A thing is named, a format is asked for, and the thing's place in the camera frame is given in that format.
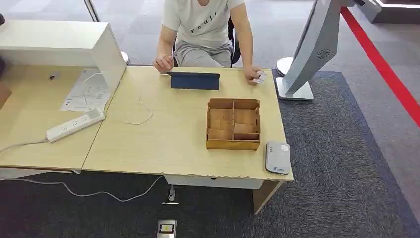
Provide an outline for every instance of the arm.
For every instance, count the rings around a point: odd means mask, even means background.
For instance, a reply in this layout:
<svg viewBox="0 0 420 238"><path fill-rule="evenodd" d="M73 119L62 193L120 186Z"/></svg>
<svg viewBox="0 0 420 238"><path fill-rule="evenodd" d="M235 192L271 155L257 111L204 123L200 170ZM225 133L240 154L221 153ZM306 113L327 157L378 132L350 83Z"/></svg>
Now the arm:
<svg viewBox="0 0 420 238"><path fill-rule="evenodd" d="M230 10L233 25L239 39L245 77L248 80L258 78L259 68L252 66L253 39L245 4L240 4Z"/></svg>
<svg viewBox="0 0 420 238"><path fill-rule="evenodd" d="M157 44L157 54L153 66L159 72L172 70L174 60L172 57L172 47L175 42L176 31L162 25L159 42Z"/></svg>
<svg viewBox="0 0 420 238"><path fill-rule="evenodd" d="M157 56L172 55L173 44L175 43L176 31L162 25L159 42L157 44Z"/></svg>

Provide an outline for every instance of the white t-shirt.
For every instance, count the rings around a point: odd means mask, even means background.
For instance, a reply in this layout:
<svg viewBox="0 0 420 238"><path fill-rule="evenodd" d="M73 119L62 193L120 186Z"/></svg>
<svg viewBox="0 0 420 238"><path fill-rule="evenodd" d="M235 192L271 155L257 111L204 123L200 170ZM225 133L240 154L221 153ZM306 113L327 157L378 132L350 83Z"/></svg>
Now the white t-shirt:
<svg viewBox="0 0 420 238"><path fill-rule="evenodd" d="M230 10L245 0L165 0L163 25L178 31L177 38L192 45L219 48L226 44Z"/></svg>

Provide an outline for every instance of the paper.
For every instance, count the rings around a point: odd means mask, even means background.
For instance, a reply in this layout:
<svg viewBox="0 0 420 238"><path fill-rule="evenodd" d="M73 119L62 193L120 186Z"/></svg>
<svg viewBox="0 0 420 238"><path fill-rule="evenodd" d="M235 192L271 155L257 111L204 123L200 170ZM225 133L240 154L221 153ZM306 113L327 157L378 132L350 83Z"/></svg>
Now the paper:
<svg viewBox="0 0 420 238"><path fill-rule="evenodd" d="M252 81L255 83L264 83L267 78L267 74L263 72L258 72L258 74L260 75L259 78L254 78Z"/></svg>
<svg viewBox="0 0 420 238"><path fill-rule="evenodd" d="M61 111L87 112L94 107L104 109L111 93L99 71L83 71L61 106Z"/></svg>

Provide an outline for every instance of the stanchion base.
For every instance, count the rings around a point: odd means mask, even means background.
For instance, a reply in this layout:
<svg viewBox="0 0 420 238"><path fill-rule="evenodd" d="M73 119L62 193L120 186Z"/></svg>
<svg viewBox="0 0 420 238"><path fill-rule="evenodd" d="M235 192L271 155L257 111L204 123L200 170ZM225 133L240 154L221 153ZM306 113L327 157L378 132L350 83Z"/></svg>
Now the stanchion base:
<svg viewBox="0 0 420 238"><path fill-rule="evenodd" d="M128 57L128 54L124 51L121 51L122 58L124 59L125 64L128 64L130 62L130 58Z"/></svg>
<svg viewBox="0 0 420 238"><path fill-rule="evenodd" d="M287 72L289 72L290 66L292 66L292 63L293 57L285 57L278 60L276 69L280 76L286 76Z"/></svg>

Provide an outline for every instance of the speaker grille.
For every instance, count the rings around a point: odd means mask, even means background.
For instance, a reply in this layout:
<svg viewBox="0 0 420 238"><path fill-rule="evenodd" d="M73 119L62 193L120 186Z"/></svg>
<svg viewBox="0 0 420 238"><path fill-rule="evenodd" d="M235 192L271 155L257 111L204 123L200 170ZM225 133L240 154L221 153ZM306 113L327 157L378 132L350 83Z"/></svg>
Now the speaker grille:
<svg viewBox="0 0 420 238"><path fill-rule="evenodd" d="M331 50L329 48L324 48L320 50L317 54L318 59L325 59L328 58L331 54Z"/></svg>

